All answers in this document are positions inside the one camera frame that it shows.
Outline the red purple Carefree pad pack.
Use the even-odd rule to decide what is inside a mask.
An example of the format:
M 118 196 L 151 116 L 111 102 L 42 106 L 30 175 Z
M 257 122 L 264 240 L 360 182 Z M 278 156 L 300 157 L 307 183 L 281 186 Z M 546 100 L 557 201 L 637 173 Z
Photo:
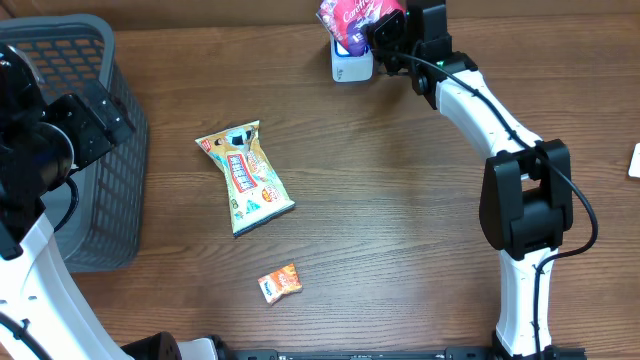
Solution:
M 404 10 L 397 0 L 323 0 L 316 17 L 351 56 L 359 57 L 368 47 L 364 28 L 395 10 Z

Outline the yellow snack bag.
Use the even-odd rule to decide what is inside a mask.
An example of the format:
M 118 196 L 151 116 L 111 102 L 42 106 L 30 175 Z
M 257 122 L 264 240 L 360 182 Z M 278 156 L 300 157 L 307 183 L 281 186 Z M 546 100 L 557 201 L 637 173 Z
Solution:
M 225 177 L 236 237 L 295 207 L 261 147 L 259 130 L 256 120 L 195 140 Z

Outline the white tube with gold cap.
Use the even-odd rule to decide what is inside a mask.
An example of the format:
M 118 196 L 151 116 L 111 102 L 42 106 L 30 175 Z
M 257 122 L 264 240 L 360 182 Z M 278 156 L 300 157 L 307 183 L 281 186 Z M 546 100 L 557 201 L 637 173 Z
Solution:
M 640 178 L 640 143 L 636 143 L 632 152 L 628 176 L 631 178 Z

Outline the small orange snack packet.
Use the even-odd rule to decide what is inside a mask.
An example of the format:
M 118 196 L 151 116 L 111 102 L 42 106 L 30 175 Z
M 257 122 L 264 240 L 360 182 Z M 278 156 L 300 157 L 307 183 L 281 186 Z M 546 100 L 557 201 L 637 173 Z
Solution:
M 303 289 L 293 263 L 259 278 L 258 284 L 268 304 L 274 304 L 283 296 Z

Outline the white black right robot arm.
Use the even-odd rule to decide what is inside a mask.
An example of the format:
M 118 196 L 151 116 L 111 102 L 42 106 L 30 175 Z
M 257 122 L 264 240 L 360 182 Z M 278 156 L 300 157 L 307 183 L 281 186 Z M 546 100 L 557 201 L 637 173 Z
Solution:
M 485 161 L 479 221 L 500 261 L 500 315 L 491 359 L 583 359 L 552 342 L 548 304 L 555 261 L 596 242 L 595 212 L 571 179 L 568 147 L 545 141 L 499 102 L 477 64 L 453 48 L 443 1 L 411 1 L 364 29 L 388 73 L 448 118 Z

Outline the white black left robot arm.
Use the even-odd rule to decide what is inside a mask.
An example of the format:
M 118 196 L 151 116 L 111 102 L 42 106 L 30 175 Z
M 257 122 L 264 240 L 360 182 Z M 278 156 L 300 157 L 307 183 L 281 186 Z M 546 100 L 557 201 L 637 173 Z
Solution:
M 232 358 L 210 335 L 178 342 L 168 332 L 118 345 L 70 276 L 42 196 L 71 190 L 74 173 L 126 142 L 126 106 L 100 82 L 49 103 L 28 56 L 1 47 L 1 343 L 15 359 Z

